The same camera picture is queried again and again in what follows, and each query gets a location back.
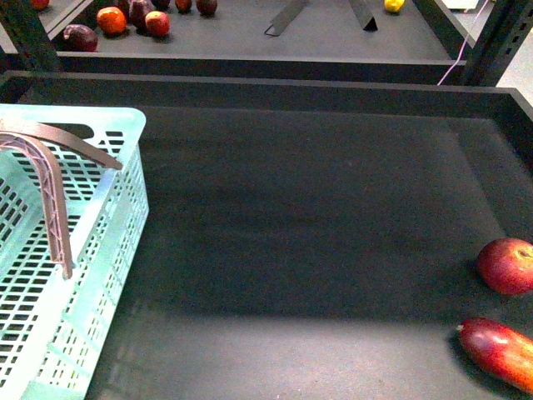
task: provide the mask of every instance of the plastic basket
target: plastic basket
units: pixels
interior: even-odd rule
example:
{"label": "plastic basket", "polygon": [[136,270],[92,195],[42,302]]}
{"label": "plastic basket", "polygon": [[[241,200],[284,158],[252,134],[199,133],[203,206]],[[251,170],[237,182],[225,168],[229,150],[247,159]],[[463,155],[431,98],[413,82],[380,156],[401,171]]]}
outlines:
{"label": "plastic basket", "polygon": [[65,281],[33,166],[0,152],[0,398],[83,399],[147,219],[146,119],[130,108],[22,105],[0,105],[0,118],[89,126],[86,141],[123,165],[104,169],[47,143],[62,168],[76,266]]}

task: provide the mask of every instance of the black tray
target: black tray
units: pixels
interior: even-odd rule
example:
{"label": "black tray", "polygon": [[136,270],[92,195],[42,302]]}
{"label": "black tray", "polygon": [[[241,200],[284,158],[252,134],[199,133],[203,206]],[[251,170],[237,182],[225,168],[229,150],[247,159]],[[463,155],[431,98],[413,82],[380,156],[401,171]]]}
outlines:
{"label": "black tray", "polygon": [[164,40],[139,35],[133,26],[113,40],[98,29],[97,53],[62,52],[60,33],[68,23],[96,28],[97,8],[80,7],[53,31],[53,41],[68,72],[436,84],[466,35],[440,0],[407,0],[399,16],[387,13],[382,0],[367,1],[377,32],[361,29],[348,0],[311,0],[274,38],[263,33],[288,0],[219,3],[215,17],[203,18],[195,7],[179,14],[172,2],[172,32]]}
{"label": "black tray", "polygon": [[474,270],[490,240],[533,240],[517,91],[10,76],[21,103],[147,115],[151,213],[87,398],[528,398],[455,333],[533,337],[531,295]]}

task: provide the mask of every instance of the eggplant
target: eggplant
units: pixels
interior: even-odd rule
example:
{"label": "eggplant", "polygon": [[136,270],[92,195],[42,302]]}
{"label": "eggplant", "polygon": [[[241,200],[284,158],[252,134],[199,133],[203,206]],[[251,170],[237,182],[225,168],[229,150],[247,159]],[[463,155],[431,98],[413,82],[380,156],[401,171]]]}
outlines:
{"label": "eggplant", "polygon": [[98,36],[85,25],[71,24],[63,30],[63,41],[72,52],[94,52],[98,46]]}
{"label": "eggplant", "polygon": [[156,11],[150,0],[132,0],[130,4],[130,23],[140,31],[147,30],[146,17],[152,11]]}
{"label": "eggplant", "polygon": [[122,11],[124,14],[124,17],[126,17],[126,21],[130,21],[130,5],[132,3],[132,0],[118,0],[117,1],[117,7]]}
{"label": "eggplant", "polygon": [[170,0],[152,0],[153,6],[159,11],[165,11],[170,6]]}

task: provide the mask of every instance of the red apple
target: red apple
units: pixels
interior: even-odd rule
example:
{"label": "red apple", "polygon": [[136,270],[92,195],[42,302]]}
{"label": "red apple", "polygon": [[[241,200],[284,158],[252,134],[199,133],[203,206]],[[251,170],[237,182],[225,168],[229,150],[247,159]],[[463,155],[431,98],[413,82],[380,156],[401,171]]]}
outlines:
{"label": "red apple", "polygon": [[155,38],[162,38],[170,32],[170,19],[161,11],[148,13],[146,19],[148,32]]}
{"label": "red apple", "polygon": [[192,0],[175,0],[177,11],[180,14],[188,13],[191,11]]}
{"label": "red apple", "polygon": [[480,251],[477,270],[498,293],[529,292],[533,289],[533,245],[513,237],[496,239]]}
{"label": "red apple", "polygon": [[457,327],[459,341],[483,371],[533,394],[533,342],[487,318],[469,318]]}
{"label": "red apple", "polygon": [[34,10],[42,11],[50,4],[50,0],[32,0],[32,7]]}
{"label": "red apple", "polygon": [[210,17],[217,10],[217,0],[197,0],[197,9],[204,17]]}

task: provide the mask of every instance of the shelf post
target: shelf post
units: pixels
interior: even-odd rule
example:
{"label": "shelf post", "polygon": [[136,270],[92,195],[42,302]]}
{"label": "shelf post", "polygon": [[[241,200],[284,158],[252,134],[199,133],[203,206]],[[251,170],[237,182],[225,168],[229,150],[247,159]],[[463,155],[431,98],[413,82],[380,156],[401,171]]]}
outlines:
{"label": "shelf post", "polygon": [[0,23],[29,71],[58,72],[61,62],[30,0],[2,0]]}
{"label": "shelf post", "polygon": [[495,87],[533,28],[533,0],[497,0],[459,84]]}

